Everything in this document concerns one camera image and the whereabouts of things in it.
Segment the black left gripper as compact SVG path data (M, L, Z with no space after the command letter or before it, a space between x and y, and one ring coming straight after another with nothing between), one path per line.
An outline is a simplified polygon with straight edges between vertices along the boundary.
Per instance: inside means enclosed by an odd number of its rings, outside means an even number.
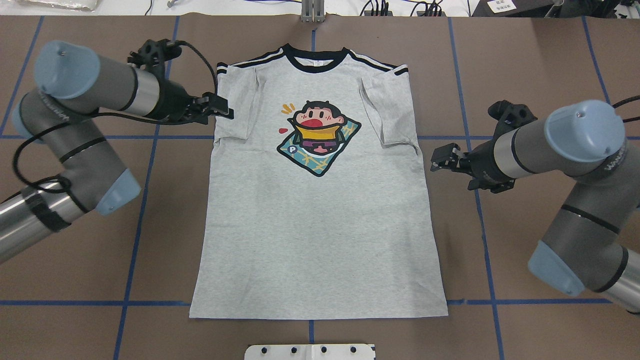
M213 92L202 96L188 94L174 82L161 82L157 104L152 110L152 119L167 125L187 125L197 123L208 125L210 117L234 119L234 110L228 100Z

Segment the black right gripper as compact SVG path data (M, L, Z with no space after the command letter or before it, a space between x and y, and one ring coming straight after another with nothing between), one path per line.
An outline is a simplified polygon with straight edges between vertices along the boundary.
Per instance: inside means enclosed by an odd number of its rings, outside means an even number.
M510 191L515 186L515 179L507 176L498 167L494 155L494 142L484 142L474 150L465 153L456 143L439 146L433 150L430 157L430 171L435 173L448 170L471 176L467 189L469 191L483 190L498 194Z

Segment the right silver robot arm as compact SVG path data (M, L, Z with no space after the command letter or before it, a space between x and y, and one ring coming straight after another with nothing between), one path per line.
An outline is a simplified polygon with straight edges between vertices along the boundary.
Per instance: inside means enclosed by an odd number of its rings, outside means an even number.
M518 179L560 171L574 180L528 270L563 294L599 294L638 316L639 255L618 242L639 210L639 148L629 142L616 107L585 100L539 119L525 104L490 105L494 133L469 152L439 146L430 170L470 176L469 191L509 191Z

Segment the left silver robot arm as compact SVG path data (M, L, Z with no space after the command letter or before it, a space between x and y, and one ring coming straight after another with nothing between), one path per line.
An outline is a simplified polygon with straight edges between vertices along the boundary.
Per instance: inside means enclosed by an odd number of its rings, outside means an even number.
M94 123L120 117L149 125L207 125L211 116L234 118L216 91L190 95L166 78L167 63L187 41L147 40L120 62L81 45L46 43L34 64L36 87L13 110L13 125L25 137L12 159L21 191L1 203L0 259L7 262L46 237L68 228L91 211L109 215L141 192ZM27 146L48 146L62 172L37 181L19 169Z

